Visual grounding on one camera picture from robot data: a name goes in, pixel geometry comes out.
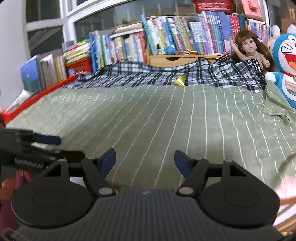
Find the upright books far left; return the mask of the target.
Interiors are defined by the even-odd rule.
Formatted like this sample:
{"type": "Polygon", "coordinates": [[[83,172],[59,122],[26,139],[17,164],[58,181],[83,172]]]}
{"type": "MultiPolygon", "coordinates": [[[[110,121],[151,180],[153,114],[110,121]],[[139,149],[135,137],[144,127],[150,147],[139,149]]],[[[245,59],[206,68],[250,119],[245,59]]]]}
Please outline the upright books far left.
{"type": "Polygon", "coordinates": [[[62,55],[49,54],[44,58],[35,55],[20,68],[24,90],[41,93],[65,80],[67,73],[62,55]]]}

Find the stack of flat books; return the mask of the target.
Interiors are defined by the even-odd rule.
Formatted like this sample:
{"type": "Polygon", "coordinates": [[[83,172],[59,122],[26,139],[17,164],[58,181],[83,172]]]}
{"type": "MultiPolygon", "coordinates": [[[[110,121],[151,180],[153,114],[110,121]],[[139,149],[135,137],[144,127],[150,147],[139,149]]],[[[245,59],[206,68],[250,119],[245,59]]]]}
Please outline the stack of flat books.
{"type": "Polygon", "coordinates": [[[90,40],[82,40],[76,45],[69,47],[63,53],[65,66],[77,62],[81,59],[90,57],[90,40]]]}

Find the row of books centre left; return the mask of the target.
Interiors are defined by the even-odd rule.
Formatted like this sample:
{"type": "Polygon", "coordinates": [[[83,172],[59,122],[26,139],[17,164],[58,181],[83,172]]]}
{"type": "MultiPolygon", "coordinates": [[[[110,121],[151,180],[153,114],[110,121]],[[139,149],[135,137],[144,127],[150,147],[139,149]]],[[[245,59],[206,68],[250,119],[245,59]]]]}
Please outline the row of books centre left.
{"type": "Polygon", "coordinates": [[[92,71],[118,61],[147,63],[147,45],[141,22],[122,25],[109,34],[89,33],[92,71]]]}

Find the row of books on organizer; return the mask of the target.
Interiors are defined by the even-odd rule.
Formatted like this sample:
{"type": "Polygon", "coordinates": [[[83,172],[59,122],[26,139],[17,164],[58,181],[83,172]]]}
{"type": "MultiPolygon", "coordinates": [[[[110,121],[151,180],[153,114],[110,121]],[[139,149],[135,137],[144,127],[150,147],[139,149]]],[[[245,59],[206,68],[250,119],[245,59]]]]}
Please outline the row of books on organizer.
{"type": "Polygon", "coordinates": [[[266,44],[272,28],[265,22],[245,15],[203,11],[192,18],[185,16],[141,16],[148,47],[152,55],[165,54],[166,46],[177,54],[222,55],[231,53],[229,37],[235,39],[241,30],[254,32],[266,44]]]}

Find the red tray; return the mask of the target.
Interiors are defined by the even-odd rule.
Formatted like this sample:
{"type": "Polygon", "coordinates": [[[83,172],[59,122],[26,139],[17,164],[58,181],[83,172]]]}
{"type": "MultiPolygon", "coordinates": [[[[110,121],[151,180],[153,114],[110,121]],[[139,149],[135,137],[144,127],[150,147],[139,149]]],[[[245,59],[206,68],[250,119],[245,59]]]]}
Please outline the red tray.
{"type": "Polygon", "coordinates": [[[25,109],[27,109],[28,107],[30,107],[31,105],[33,105],[34,103],[36,103],[39,99],[41,99],[42,97],[46,96],[47,94],[50,94],[51,92],[75,81],[77,79],[78,75],[72,75],[70,77],[68,77],[67,80],[54,85],[53,87],[50,87],[49,89],[38,93],[36,95],[34,95],[33,97],[29,98],[27,101],[25,101],[24,103],[22,103],[20,106],[18,106],[14,111],[12,111],[11,113],[7,113],[7,112],[2,112],[1,116],[4,119],[5,124],[9,123],[10,121],[12,121],[17,115],[19,115],[22,111],[24,111],[25,109]]]}

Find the green checked tablecloth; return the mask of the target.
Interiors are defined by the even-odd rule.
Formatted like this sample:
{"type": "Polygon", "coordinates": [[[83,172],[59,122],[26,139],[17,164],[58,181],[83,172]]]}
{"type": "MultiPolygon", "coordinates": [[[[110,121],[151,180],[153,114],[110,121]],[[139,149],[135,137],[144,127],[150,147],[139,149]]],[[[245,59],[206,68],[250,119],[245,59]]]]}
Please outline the green checked tablecloth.
{"type": "Polygon", "coordinates": [[[274,85],[58,89],[8,127],[58,135],[61,149],[89,158],[115,149],[108,180],[118,186],[178,187],[176,150],[212,163],[231,159],[270,187],[295,176],[295,110],[274,85]]]}

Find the magenta knitted sleeve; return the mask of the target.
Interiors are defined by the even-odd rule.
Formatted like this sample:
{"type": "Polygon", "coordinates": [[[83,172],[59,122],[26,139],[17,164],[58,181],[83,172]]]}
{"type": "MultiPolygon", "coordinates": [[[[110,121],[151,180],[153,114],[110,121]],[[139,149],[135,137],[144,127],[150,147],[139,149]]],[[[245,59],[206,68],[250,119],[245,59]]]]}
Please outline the magenta knitted sleeve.
{"type": "Polygon", "coordinates": [[[5,178],[1,183],[1,232],[6,228],[16,230],[19,223],[12,211],[13,195],[21,187],[32,180],[34,174],[25,170],[16,170],[12,177],[5,178]]]}

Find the yellow green wrapper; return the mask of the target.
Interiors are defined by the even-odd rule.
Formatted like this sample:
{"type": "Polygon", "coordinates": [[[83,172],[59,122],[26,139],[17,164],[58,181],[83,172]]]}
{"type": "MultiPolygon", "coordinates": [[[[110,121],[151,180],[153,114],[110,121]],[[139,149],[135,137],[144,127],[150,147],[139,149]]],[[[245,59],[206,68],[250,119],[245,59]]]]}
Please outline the yellow green wrapper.
{"type": "Polygon", "coordinates": [[[187,78],[187,75],[186,74],[179,76],[177,78],[177,80],[175,81],[175,85],[178,85],[178,86],[181,86],[181,87],[185,87],[185,85],[186,85],[186,78],[187,78]]]}

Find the red crate left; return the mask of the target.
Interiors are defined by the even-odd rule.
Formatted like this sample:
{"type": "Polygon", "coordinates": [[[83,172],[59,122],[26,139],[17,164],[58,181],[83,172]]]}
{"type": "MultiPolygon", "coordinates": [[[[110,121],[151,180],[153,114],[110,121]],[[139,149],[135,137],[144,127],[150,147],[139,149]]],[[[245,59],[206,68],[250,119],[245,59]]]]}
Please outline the red crate left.
{"type": "Polygon", "coordinates": [[[67,76],[78,75],[81,73],[92,73],[92,59],[86,57],[66,65],[67,76]]]}

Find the black white plaid cloth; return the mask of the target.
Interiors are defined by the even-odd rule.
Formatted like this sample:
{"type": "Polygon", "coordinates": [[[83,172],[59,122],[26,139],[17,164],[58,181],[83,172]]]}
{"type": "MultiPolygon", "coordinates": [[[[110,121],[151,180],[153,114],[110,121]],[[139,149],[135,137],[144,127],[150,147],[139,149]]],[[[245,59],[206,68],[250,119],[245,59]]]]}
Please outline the black white plaid cloth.
{"type": "Polygon", "coordinates": [[[145,63],[120,61],[102,68],[93,75],[79,75],[65,85],[66,89],[99,87],[137,87],[140,85],[175,85],[185,77],[185,86],[204,84],[211,87],[242,87],[259,92],[265,89],[266,81],[256,60],[236,63],[230,55],[224,55],[215,63],[201,58],[177,67],[154,67],[145,63]]]}

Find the wooden desk organizer drawer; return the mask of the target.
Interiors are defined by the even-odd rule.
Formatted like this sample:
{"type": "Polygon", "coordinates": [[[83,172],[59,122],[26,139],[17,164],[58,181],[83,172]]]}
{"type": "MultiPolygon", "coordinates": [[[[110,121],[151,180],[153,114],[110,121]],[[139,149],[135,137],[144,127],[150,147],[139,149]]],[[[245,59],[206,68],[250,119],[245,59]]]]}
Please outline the wooden desk organizer drawer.
{"type": "Polygon", "coordinates": [[[210,63],[214,63],[216,60],[222,57],[222,55],[198,55],[198,54],[152,55],[150,49],[147,49],[146,53],[147,53],[148,64],[151,66],[160,67],[160,68],[181,66],[181,65],[193,63],[202,58],[205,58],[210,63]]]}

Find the blue yarn ball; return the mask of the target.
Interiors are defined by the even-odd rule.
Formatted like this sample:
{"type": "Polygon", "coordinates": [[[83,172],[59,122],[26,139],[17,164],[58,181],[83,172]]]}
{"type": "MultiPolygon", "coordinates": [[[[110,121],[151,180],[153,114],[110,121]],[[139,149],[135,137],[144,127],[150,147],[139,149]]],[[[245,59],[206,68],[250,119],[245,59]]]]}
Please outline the blue yarn ball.
{"type": "Polygon", "coordinates": [[[164,53],[166,55],[175,55],[175,54],[177,54],[177,52],[178,51],[174,47],[172,47],[172,46],[166,46],[164,48],[164,53]]]}

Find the brown haired doll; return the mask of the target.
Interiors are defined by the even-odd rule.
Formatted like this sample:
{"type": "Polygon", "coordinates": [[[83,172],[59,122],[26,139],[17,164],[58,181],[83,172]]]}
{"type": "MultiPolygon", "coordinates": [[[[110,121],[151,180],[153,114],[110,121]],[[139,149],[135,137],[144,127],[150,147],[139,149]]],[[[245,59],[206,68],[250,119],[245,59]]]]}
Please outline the brown haired doll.
{"type": "Polygon", "coordinates": [[[229,41],[233,50],[231,57],[235,61],[257,60],[263,72],[273,69],[274,60],[269,49],[254,32],[241,30],[235,39],[229,37],[229,41]]]}

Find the pink white rabbit plush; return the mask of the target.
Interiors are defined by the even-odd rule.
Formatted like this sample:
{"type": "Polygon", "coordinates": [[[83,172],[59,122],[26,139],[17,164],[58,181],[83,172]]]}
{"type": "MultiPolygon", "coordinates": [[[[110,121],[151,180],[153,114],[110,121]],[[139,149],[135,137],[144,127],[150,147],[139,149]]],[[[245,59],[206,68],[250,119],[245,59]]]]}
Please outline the pink white rabbit plush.
{"type": "MultiPolygon", "coordinates": [[[[293,24],[290,24],[287,28],[287,31],[286,33],[292,33],[292,34],[295,34],[295,29],[296,29],[296,26],[295,26],[295,23],[293,24]]],[[[272,37],[269,39],[269,41],[267,42],[267,48],[270,52],[270,54],[272,55],[273,54],[273,47],[274,47],[274,43],[275,41],[282,35],[281,31],[280,31],[280,28],[278,25],[274,25],[272,27],[272,37]]]]}

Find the pink box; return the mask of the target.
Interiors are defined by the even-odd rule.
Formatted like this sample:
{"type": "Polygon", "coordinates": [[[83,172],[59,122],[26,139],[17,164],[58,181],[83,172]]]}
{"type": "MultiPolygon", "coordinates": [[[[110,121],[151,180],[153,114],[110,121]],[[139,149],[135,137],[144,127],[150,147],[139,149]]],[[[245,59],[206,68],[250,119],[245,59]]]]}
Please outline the pink box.
{"type": "Polygon", "coordinates": [[[263,21],[259,0],[242,0],[241,3],[247,18],[263,21]]]}

